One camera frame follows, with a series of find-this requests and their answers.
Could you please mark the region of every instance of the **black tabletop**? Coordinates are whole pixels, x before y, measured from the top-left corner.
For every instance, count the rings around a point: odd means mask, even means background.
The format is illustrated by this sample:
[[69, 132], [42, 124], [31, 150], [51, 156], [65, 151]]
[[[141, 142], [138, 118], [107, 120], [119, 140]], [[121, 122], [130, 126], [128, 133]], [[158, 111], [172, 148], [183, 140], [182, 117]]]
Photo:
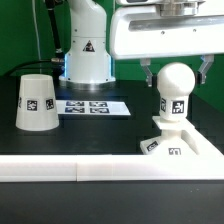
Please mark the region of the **black tabletop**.
[[[131, 116], [60, 115], [58, 128], [15, 127], [19, 80], [0, 78], [0, 154], [141, 154], [140, 141], [158, 136], [159, 94], [141, 81], [78, 91], [55, 84], [57, 99], [124, 101]], [[223, 114], [190, 97], [189, 120], [224, 151]], [[0, 224], [222, 224], [224, 181], [1, 183]]]

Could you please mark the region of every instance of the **warning label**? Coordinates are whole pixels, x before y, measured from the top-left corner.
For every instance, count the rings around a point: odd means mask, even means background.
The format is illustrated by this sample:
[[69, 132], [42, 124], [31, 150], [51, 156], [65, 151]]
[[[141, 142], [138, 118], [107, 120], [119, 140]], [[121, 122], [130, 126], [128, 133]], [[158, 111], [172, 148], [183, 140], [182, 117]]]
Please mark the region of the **warning label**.
[[85, 52], [95, 52], [94, 47], [91, 43], [91, 41], [89, 41], [86, 46], [84, 47], [83, 51]]

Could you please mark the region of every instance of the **printed marker sheet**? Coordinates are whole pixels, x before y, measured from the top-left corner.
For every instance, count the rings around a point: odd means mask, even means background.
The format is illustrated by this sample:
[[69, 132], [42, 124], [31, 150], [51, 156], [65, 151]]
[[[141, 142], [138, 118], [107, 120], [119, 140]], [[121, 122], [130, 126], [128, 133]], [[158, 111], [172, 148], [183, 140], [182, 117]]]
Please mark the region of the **printed marker sheet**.
[[57, 100], [58, 114], [130, 116], [124, 102]]

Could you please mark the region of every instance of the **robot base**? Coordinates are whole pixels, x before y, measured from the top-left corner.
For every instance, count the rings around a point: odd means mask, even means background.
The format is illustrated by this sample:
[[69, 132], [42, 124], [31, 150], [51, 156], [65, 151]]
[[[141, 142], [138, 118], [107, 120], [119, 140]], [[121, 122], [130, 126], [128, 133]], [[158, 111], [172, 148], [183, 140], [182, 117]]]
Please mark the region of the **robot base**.
[[115, 78], [105, 83], [76, 83], [76, 82], [63, 80], [63, 78], [60, 77], [60, 86], [72, 88], [72, 89], [78, 89], [78, 90], [98, 91], [103, 89], [110, 89], [115, 86], [115, 83], [116, 83]]

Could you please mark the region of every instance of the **sticker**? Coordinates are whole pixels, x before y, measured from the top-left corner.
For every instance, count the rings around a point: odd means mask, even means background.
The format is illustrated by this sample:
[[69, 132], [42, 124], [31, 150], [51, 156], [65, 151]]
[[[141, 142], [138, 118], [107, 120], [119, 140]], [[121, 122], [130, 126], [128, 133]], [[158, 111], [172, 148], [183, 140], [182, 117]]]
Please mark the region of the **sticker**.
[[27, 110], [37, 111], [37, 100], [27, 100]]
[[153, 142], [152, 144], [150, 144], [149, 146], [147, 146], [147, 150], [150, 152], [150, 151], [152, 151], [153, 149], [155, 149], [158, 145], [159, 145], [158, 142], [155, 141], [155, 142]]
[[66, 107], [65, 113], [84, 114], [85, 108], [83, 108], [83, 107]]
[[90, 113], [92, 114], [109, 114], [108, 108], [90, 108]]
[[22, 97], [19, 97], [18, 106], [19, 106], [19, 108], [21, 108], [21, 106], [22, 106]]
[[85, 52], [95, 52], [93, 45], [91, 43], [91, 41], [89, 41], [86, 46], [84, 47], [83, 51]]
[[83, 101], [67, 101], [66, 106], [73, 107], [84, 107], [85, 103]]
[[166, 112], [166, 100], [161, 98], [161, 110]]
[[46, 107], [47, 107], [47, 110], [54, 109], [54, 100], [53, 99], [46, 100]]
[[184, 101], [173, 101], [172, 114], [184, 113]]
[[169, 148], [169, 155], [171, 155], [171, 156], [181, 155], [181, 149], [180, 148]]
[[107, 102], [89, 102], [90, 107], [108, 107]]

